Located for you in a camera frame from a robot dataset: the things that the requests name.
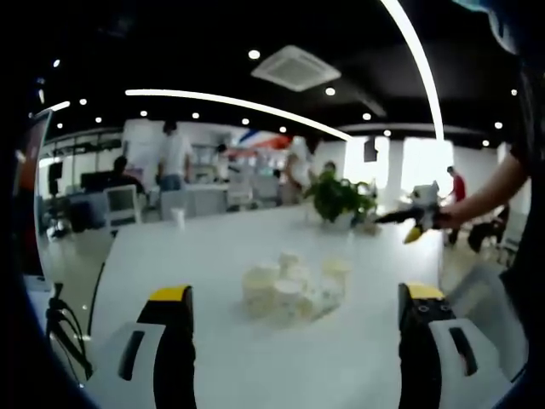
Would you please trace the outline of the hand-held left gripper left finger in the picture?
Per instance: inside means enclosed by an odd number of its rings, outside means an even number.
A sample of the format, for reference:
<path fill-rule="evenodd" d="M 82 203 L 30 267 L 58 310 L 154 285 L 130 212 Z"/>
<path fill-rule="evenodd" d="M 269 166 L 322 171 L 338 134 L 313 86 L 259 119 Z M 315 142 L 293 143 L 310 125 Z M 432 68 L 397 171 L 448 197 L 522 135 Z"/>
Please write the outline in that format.
<path fill-rule="evenodd" d="M 96 355 L 90 399 L 97 408 L 195 408 L 192 287 L 152 293 L 134 322 Z"/>

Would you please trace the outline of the person's right hand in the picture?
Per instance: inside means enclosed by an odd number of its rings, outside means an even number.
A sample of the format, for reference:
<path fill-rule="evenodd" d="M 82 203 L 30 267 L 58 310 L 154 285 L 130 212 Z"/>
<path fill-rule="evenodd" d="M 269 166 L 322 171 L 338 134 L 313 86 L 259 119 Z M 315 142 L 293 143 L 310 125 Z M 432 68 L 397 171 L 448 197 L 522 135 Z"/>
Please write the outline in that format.
<path fill-rule="evenodd" d="M 459 215 L 457 206 L 450 204 L 440 207 L 433 219 L 433 227 L 435 229 L 459 229 L 463 224 L 463 219 Z"/>

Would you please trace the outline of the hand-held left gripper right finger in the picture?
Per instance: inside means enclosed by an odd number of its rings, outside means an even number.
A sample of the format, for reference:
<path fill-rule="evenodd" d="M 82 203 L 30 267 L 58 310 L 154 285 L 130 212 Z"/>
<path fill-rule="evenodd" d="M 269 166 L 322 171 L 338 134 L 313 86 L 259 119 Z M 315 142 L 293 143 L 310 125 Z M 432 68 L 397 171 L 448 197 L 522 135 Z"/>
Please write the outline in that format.
<path fill-rule="evenodd" d="M 492 408 L 525 368 L 525 334 L 505 297 L 476 285 L 448 299 L 399 285 L 401 408 Z"/>

